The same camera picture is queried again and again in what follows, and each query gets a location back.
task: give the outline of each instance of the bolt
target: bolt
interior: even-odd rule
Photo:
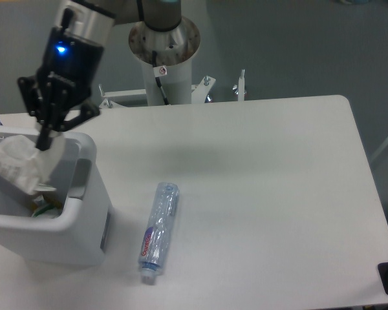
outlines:
[[[211,81],[210,77],[209,76],[205,76],[205,78],[204,78],[204,85],[208,86],[210,81]]]

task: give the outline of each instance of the cable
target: cable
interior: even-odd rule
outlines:
[[[158,54],[153,50],[153,68],[156,67],[156,56],[157,55]],[[162,87],[160,78],[159,77],[155,77],[155,81],[156,81],[156,85],[158,86],[158,88],[161,91],[162,99],[164,100],[164,105],[170,105],[169,101],[168,101],[168,98],[167,98],[167,95],[166,95],[166,92],[165,92],[164,88]]]

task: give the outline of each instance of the white plastic container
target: white plastic container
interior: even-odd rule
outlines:
[[[36,140],[37,131],[0,126],[0,136],[22,134]],[[64,202],[57,218],[31,218],[24,196],[0,177],[0,244],[29,260],[98,265],[103,251],[111,201],[96,167],[96,145],[86,134],[67,132],[62,160],[50,175],[55,198]]]

